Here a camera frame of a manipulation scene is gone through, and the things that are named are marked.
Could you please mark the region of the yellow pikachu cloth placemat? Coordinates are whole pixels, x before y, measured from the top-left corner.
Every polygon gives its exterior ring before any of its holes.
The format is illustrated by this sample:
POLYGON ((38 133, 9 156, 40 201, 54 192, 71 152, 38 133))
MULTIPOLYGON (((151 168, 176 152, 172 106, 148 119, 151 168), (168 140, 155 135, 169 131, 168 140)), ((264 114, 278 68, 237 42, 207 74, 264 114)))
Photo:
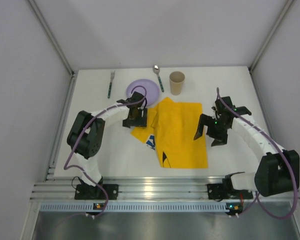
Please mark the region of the yellow pikachu cloth placemat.
POLYGON ((207 169, 206 139, 194 139, 202 112, 201 103, 166 97, 147 109, 147 126, 135 127, 131 135, 155 150, 162 168, 207 169))

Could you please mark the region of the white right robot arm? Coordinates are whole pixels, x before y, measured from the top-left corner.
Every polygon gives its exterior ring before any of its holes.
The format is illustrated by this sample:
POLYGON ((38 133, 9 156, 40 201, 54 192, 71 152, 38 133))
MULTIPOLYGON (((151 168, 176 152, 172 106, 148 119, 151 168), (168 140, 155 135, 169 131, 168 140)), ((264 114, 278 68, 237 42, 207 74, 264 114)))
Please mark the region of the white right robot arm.
POLYGON ((229 96, 217 98, 212 108, 215 116, 201 114, 194 139, 206 133, 213 139, 211 146, 228 142, 228 130, 237 133, 258 160, 254 172, 239 171, 226 175, 222 183, 229 192, 257 191, 269 197, 300 187, 300 156, 295 150, 286 150, 270 138, 255 122, 245 106, 235 106, 229 96))

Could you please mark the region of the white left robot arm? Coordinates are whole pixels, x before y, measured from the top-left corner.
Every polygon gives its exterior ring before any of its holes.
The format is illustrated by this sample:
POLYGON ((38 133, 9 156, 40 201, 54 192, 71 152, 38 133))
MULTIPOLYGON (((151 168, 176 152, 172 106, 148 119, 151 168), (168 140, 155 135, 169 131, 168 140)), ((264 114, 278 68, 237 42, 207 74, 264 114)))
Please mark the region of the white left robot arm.
POLYGON ((82 110, 77 114, 67 136, 66 143, 71 152, 63 169, 81 171, 78 186, 85 194, 99 195, 102 191, 103 177, 96 155, 101 148, 105 128, 117 122, 126 128, 147 126, 146 95, 135 91, 129 98, 120 99, 103 110, 82 110))

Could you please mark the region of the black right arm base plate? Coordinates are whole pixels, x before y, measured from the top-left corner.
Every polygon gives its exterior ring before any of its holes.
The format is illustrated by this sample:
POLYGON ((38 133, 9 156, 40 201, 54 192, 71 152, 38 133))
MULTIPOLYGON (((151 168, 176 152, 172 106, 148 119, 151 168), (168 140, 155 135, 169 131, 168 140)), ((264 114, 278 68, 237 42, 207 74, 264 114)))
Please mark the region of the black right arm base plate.
POLYGON ((230 191, 222 183, 209 183, 206 186, 208 199, 217 202, 222 200, 251 200, 254 197, 253 193, 248 190, 230 191))

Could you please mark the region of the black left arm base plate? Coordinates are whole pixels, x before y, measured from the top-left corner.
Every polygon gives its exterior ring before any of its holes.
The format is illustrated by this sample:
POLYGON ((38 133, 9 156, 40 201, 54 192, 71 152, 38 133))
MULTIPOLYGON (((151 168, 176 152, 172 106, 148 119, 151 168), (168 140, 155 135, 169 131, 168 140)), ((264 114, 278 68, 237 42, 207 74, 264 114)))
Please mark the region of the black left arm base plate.
MULTIPOLYGON (((118 184, 103 184, 103 189, 106 191, 109 200, 116 200, 119 194, 118 184)), ((105 193, 97 186, 88 184, 78 184, 76 186, 75 200, 106 200, 105 193)))

